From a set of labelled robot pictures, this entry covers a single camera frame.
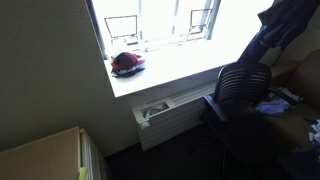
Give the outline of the black mesh office chair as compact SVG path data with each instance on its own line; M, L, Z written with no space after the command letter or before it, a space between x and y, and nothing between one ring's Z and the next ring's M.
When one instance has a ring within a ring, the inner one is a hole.
M203 121L246 164L261 164L289 152L266 116L256 109L270 92L270 81L267 65L233 62L220 70L214 93L203 97Z

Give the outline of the yellow sticky note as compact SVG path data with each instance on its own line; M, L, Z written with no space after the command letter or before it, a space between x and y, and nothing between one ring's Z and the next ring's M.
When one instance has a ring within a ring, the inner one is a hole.
M86 167L81 167L79 169L79 177L78 180L87 180L87 168Z

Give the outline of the white light-blue cloth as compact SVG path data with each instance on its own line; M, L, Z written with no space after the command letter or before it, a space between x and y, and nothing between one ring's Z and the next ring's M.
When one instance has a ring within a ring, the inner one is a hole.
M271 101L261 101L256 106L256 110L266 115L282 116L290 107L287 101L276 98Z

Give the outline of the beige drawer cabinet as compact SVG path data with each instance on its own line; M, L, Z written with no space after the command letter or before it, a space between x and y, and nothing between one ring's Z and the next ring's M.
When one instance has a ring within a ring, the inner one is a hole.
M71 128L0 153L0 180L112 180L110 169L84 129Z

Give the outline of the white wall heater unit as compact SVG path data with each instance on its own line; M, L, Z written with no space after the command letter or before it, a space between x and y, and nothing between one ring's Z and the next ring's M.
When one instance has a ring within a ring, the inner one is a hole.
M200 124L203 97L215 90L208 83L132 109L143 151L151 149Z

